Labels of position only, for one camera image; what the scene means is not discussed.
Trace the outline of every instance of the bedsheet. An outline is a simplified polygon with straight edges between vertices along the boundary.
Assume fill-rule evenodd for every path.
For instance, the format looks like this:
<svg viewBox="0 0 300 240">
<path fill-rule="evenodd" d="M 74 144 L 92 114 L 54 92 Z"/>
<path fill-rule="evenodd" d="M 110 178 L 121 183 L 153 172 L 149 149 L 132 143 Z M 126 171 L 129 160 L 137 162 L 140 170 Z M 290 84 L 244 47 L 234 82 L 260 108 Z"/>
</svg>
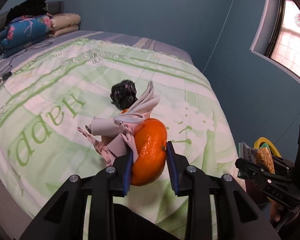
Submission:
<svg viewBox="0 0 300 240">
<path fill-rule="evenodd" d="M 63 44 L 65 41 L 77 38 L 86 37 L 90 39 L 111 41 L 115 43 L 125 44 L 140 49 L 149 49 L 157 52 L 163 52 L 169 55 L 180 57 L 188 63 L 192 64 L 191 57 L 184 50 L 176 48 L 174 46 L 162 43 L 160 41 L 142 38 L 138 36 L 110 33 L 110 32 L 92 32 L 92 31 L 75 31 L 65 35 L 61 35 L 57 38 L 49 38 L 40 42 L 34 46 L 31 46 L 25 50 L 7 58 L 2 59 L 0 57 L 0 77 L 10 70 L 13 70 L 16 66 L 20 65 L 24 61 L 28 60 L 33 55 L 39 52 L 45 51 L 47 47 L 57 46 Z"/>
<path fill-rule="evenodd" d="M 92 176 L 105 167 L 76 128 L 95 115 L 120 113 L 109 95 L 123 79 L 135 82 L 137 96 L 154 82 L 161 100 L 151 117 L 166 125 L 177 153 L 209 175 L 236 177 L 236 148 L 220 104 L 204 75 L 179 55 L 88 33 L 36 51 L 13 72 L 0 88 L 0 179 L 31 217 L 70 175 Z M 174 195 L 167 167 L 157 181 L 131 186 L 114 201 L 183 239 L 187 197 Z M 214 206 L 212 215 L 216 239 Z"/>
</svg>

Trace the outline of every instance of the snack package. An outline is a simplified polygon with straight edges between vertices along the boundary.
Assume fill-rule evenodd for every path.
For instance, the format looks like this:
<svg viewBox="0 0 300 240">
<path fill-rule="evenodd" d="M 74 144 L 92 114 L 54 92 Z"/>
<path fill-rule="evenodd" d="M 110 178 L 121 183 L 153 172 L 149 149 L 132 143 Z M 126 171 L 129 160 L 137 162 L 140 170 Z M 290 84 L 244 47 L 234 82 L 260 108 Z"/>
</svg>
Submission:
<svg viewBox="0 0 300 240">
<path fill-rule="evenodd" d="M 249 147 L 243 142 L 239 143 L 238 157 L 262 166 L 266 171 L 272 174 L 275 173 L 271 151 L 267 143 L 264 143 L 259 149 Z M 238 171 L 238 178 L 252 179 L 246 172 L 241 170 Z"/>
</svg>

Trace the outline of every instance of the tangerine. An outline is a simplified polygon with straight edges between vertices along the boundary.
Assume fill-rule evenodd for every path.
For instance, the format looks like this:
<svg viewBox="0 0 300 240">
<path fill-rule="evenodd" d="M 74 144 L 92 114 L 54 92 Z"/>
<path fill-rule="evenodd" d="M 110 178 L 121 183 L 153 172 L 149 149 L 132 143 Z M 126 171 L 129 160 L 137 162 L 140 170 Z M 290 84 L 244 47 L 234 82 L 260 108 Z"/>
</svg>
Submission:
<svg viewBox="0 0 300 240">
<path fill-rule="evenodd" d="M 167 129 L 158 119 L 148 118 L 134 131 L 138 159 L 132 166 L 131 184 L 142 186 L 155 181 L 166 162 Z"/>
</svg>

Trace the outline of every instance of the wire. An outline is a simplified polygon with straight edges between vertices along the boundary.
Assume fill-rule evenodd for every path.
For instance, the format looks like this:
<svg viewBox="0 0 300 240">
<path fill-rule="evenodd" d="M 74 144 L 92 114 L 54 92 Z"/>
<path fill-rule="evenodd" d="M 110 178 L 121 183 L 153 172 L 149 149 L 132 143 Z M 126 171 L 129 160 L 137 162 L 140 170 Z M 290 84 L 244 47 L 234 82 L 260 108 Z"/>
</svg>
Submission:
<svg viewBox="0 0 300 240">
<path fill-rule="evenodd" d="M 16 57 L 18 57 L 18 56 L 21 56 L 22 54 L 24 54 L 24 53 L 26 53 L 26 52 L 28 52 L 28 51 L 32 51 L 32 50 L 35 50 L 35 49 L 42 49 L 42 48 L 44 48 L 44 47 L 46 47 L 46 46 L 49 46 L 49 45 L 51 45 L 53 43 L 53 41 L 45 41 L 45 42 L 40 42 L 40 43 L 38 43 L 38 44 L 35 44 L 35 45 L 33 45 L 32 47 L 30 47 L 30 48 L 27 48 L 27 49 L 25 49 L 23 52 L 21 52 L 21 53 L 19 53 L 19 54 L 15 54 L 11 59 L 10 59 L 10 62 L 9 62 L 9 66 L 10 67 L 12 67 L 12 61 L 16 58 Z"/>
</svg>

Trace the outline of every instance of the metal screw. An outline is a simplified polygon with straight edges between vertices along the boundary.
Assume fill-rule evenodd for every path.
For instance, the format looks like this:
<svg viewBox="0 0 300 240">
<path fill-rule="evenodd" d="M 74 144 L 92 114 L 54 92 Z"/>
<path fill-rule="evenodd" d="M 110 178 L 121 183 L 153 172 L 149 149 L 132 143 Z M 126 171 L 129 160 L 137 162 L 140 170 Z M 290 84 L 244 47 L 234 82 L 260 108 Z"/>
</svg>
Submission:
<svg viewBox="0 0 300 240">
<path fill-rule="evenodd" d="M 106 168 L 106 172 L 108 172 L 108 173 L 114 173 L 115 172 L 115 167 L 113 167 L 113 166 L 107 167 Z"/>
<path fill-rule="evenodd" d="M 225 180 L 225 181 L 232 181 L 232 176 L 230 175 L 230 174 L 225 174 L 225 175 L 223 175 L 223 179 Z"/>
<path fill-rule="evenodd" d="M 196 167 L 194 167 L 194 166 L 192 166 L 192 165 L 189 165 L 188 167 L 187 167 L 187 171 L 189 171 L 189 172 L 196 172 L 196 170 L 197 170 L 197 168 Z"/>
<path fill-rule="evenodd" d="M 70 180 L 71 182 L 77 182 L 78 179 L 79 179 L 79 176 L 78 176 L 78 175 L 71 175 L 70 178 L 69 178 L 69 180 Z"/>
</svg>

